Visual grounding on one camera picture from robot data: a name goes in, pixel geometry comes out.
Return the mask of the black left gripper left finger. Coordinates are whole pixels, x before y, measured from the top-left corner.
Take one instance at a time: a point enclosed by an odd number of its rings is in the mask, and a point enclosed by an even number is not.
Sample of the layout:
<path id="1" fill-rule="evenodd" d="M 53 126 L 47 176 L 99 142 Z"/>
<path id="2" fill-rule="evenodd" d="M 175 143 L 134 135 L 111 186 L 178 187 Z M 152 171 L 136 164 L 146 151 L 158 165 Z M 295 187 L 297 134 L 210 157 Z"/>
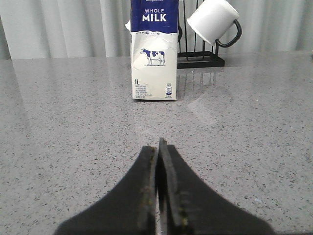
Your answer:
<path id="1" fill-rule="evenodd" d="M 63 222 L 57 235 L 153 235 L 157 149 L 142 147 L 120 182 L 101 200 Z"/>

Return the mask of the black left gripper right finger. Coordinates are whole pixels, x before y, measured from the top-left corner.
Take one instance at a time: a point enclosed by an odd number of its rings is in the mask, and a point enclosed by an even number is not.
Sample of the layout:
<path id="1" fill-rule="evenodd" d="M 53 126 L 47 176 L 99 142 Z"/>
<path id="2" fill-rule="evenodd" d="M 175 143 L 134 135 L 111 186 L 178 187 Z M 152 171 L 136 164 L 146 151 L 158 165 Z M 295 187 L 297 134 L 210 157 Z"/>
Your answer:
<path id="1" fill-rule="evenodd" d="M 158 149 L 161 227 L 168 235 L 273 235 L 264 220 L 210 188 L 164 138 Z"/>

